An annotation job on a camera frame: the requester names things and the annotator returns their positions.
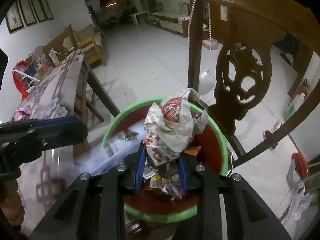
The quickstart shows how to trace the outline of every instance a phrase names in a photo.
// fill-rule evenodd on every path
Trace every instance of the white plastic bag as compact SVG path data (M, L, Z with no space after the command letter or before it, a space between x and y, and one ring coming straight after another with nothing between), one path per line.
M298 187L293 195L292 202L285 219L284 228L288 231L291 237L294 237L293 226L295 222L301 218L301 214L305 211L311 203L312 194L304 194L304 182L298 183Z
M199 97L194 89L186 89L175 96L153 103L144 122L147 152L155 166L179 157L193 133L202 133L208 123L206 110L193 118L188 102L189 94Z
M92 176L108 172L123 163L128 154L137 152L144 138L145 131L141 120L105 141L102 150L99 146L99 149L92 150L84 160L79 160L81 172L88 172Z

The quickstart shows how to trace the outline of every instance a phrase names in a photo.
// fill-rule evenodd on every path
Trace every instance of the plastic bottle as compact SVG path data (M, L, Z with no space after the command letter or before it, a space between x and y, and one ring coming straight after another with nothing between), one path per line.
M304 97L304 93L295 96L295 98L288 105L287 109L284 111L284 121L287 121L299 109L299 107L302 106L304 102Z

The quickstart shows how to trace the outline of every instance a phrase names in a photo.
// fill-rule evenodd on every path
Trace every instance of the metal screw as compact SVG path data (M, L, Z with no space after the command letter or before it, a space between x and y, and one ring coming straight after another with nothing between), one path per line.
M1 147L6 147L7 145L9 145L10 143L9 142L5 142L1 145Z
M42 140L41 140L41 143L42 143L43 146L46 146L46 145L47 145L47 141L46 141L45 139L42 139Z
M80 174L81 180L87 180L88 178L89 178L89 173L84 172L84 173Z
M118 170L118 171L125 171L126 168L127 168L127 166L125 166L124 164L119 164L119 165L117 166L117 170Z
M231 178L232 178L233 180L235 180L235 181L239 181L239 180L242 179L241 175L238 174L238 173L232 174L232 175L231 175Z
M205 167L203 165L197 165L196 166L196 170L197 171L204 171L205 170Z

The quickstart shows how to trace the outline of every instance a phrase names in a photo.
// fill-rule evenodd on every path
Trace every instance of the pull chain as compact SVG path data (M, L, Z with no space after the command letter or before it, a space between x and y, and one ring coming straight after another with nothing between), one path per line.
M210 4L209 3L207 3L207 6L208 6L208 18L209 18L209 43L210 43L210 45L209 45L209 61L211 62L211 13L210 13Z
M190 27L191 27L191 22L192 22L192 16L193 16L193 11L195 9L196 5L196 0L192 1L192 6L191 6L191 12L190 12L190 20L188 24L188 45L189 45L189 50L190 50Z

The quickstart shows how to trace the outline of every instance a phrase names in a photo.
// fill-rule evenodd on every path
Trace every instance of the blue gripper pad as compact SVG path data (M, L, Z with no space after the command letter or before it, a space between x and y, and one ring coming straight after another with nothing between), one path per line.
M134 178L134 192L135 194L138 193L138 191L141 188L141 184L143 182L143 171L144 171L144 166L146 163L146 157L147 157L147 152L146 152L146 147L143 144L143 141L141 141L139 149L138 149L138 154L139 160L136 164L136 170L135 170L135 178Z
M188 181L187 181L187 171L186 167L183 161L185 153L181 153L180 157L176 159L177 163L177 168L178 168L178 174L179 174L179 180L180 180L180 185L184 193L188 192Z

